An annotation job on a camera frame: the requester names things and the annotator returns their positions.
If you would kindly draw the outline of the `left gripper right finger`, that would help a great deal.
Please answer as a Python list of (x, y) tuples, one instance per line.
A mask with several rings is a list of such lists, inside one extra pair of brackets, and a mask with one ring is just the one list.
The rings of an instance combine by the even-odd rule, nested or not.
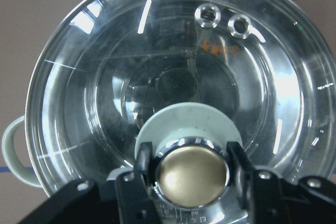
[(230, 173), (239, 205), (241, 208), (248, 208), (247, 190), (254, 167), (238, 142), (228, 142), (226, 150), (231, 160)]

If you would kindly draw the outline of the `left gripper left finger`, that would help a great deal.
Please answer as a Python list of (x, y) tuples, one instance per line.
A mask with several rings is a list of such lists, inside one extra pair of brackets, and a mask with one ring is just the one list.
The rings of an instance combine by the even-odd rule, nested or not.
[(140, 144), (135, 158), (134, 169), (142, 176), (146, 187), (150, 187), (150, 164), (153, 157), (152, 151), (152, 143), (143, 142)]

